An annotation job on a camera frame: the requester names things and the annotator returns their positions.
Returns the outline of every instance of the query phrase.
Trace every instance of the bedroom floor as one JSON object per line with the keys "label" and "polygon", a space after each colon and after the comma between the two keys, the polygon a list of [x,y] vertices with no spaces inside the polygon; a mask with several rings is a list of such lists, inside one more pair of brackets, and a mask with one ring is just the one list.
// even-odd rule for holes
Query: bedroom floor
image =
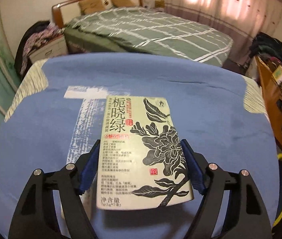
{"label": "bedroom floor", "polygon": [[229,59],[226,59],[222,68],[230,70],[238,74],[242,74],[242,75],[244,74],[243,68],[241,68],[237,63],[234,63],[232,60],[229,60]]}

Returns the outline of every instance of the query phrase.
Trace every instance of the leaf illustration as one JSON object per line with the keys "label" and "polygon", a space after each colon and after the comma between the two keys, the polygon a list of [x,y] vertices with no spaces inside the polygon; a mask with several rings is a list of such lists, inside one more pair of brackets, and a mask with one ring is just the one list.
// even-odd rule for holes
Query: leaf illustration
{"label": "leaf illustration", "polygon": [[169,179],[167,179],[167,178],[162,178],[162,179],[160,179],[160,180],[154,180],[155,181],[155,183],[157,184],[157,185],[160,185],[160,186],[162,186],[162,187],[171,187],[171,186],[175,186],[176,184],[174,183],[174,181],[171,181],[171,180],[169,180]]}
{"label": "leaf illustration", "polygon": [[13,68],[14,68],[14,64],[11,63],[11,62],[9,62],[9,63],[8,63],[8,68],[9,68],[9,69],[13,69]]}
{"label": "leaf illustration", "polygon": [[148,133],[145,131],[144,127],[141,127],[139,121],[136,122],[136,125],[133,125],[130,132],[138,134],[140,136],[147,136],[148,135]]}
{"label": "leaf illustration", "polygon": [[177,192],[176,195],[179,197],[185,197],[186,195],[188,195],[188,192],[189,191],[180,191],[180,192]]}
{"label": "leaf illustration", "polygon": [[145,185],[138,190],[132,191],[131,193],[136,196],[143,196],[147,198],[154,198],[157,196],[167,195],[169,189],[163,190],[158,187],[151,187],[149,185]]}
{"label": "leaf illustration", "polygon": [[3,45],[0,45],[0,57],[6,65],[7,59],[6,59],[5,49],[4,49]]}
{"label": "leaf illustration", "polygon": [[143,103],[145,105],[145,109],[147,110],[148,113],[153,114],[153,115],[157,115],[159,117],[162,118],[166,118],[168,115],[165,115],[163,112],[161,112],[159,110],[159,108],[157,106],[154,106],[153,104],[151,104],[147,98],[144,98]]}
{"label": "leaf illustration", "polygon": [[185,169],[183,168],[176,168],[175,170],[175,179],[177,179],[177,177],[180,175],[180,174],[184,174],[185,173]]}
{"label": "leaf illustration", "polygon": [[148,116],[148,119],[151,121],[156,121],[156,122],[166,122],[165,120],[161,120],[159,117],[155,116],[155,115],[150,115],[148,112],[146,113],[146,115]]}
{"label": "leaf illustration", "polygon": [[146,125],[145,128],[148,130],[150,135],[159,136],[159,131],[156,128],[155,123],[152,122],[150,125]]}

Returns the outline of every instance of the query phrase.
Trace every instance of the white drawer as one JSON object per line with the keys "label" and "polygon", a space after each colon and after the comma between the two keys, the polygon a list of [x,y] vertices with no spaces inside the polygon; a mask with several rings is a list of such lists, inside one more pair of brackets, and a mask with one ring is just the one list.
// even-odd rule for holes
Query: white drawer
{"label": "white drawer", "polygon": [[68,49],[64,36],[61,36],[60,38],[49,42],[38,50],[35,50],[29,55],[29,58],[31,60],[31,63],[34,63],[37,60],[52,58],[61,55],[68,55]]}

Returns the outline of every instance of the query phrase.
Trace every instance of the wooden cabinet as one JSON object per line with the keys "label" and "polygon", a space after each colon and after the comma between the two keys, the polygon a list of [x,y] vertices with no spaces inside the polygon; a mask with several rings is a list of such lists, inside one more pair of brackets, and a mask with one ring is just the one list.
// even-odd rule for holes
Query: wooden cabinet
{"label": "wooden cabinet", "polygon": [[272,79],[272,71],[262,62],[259,57],[255,57],[262,87],[263,99],[271,122],[276,143],[282,149],[282,112],[277,106],[277,101],[282,100],[282,91],[277,83]]}
{"label": "wooden cabinet", "polygon": [[40,47],[39,49],[31,52],[29,58],[31,60],[31,63],[34,63],[40,59],[52,58],[63,55],[68,55],[68,48],[66,46],[64,36],[60,35],[49,41],[43,47]]}

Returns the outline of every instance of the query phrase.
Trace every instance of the clothing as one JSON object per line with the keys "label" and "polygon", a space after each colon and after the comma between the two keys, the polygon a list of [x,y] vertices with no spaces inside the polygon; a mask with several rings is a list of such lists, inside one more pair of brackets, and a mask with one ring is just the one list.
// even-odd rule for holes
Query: clothing
{"label": "clothing", "polygon": [[270,61],[271,61],[272,63],[276,64],[277,66],[278,66],[278,65],[281,65],[281,66],[282,66],[282,62],[281,62],[278,58],[276,58],[276,57],[271,57],[271,58],[270,58]]}
{"label": "clothing", "polygon": [[261,52],[265,52],[282,62],[282,42],[263,32],[256,35],[249,49],[251,51],[250,58]]}
{"label": "clothing", "polygon": [[[24,46],[25,46],[28,38],[30,38],[30,36],[33,33],[38,33],[38,32],[43,31],[45,28],[47,28],[47,26],[49,24],[50,24],[50,21],[39,21],[39,22],[36,22],[23,35],[23,37],[22,37],[22,39],[21,39],[21,41],[19,43],[17,54],[16,54],[16,58],[15,58],[15,61],[14,61],[14,69],[16,70],[16,72],[19,75],[19,77],[21,78],[21,80],[24,77],[24,75],[22,76],[20,74],[21,67],[22,67],[22,54],[23,54]],[[28,67],[28,65],[29,65],[29,67],[31,65],[31,61],[29,59],[27,60],[27,67]]]}
{"label": "clothing", "polygon": [[258,55],[260,57],[261,60],[263,60],[264,62],[266,62],[268,59],[270,59],[272,56],[267,54],[267,53],[260,53]]}
{"label": "clothing", "polygon": [[44,40],[46,40],[47,38],[53,38],[57,36],[58,33],[59,28],[57,26],[48,25],[48,27],[43,31],[34,33],[28,38],[22,53],[22,67],[20,71],[21,76],[25,76],[26,74],[28,55],[31,52],[32,48],[36,44],[38,45],[44,43]]}

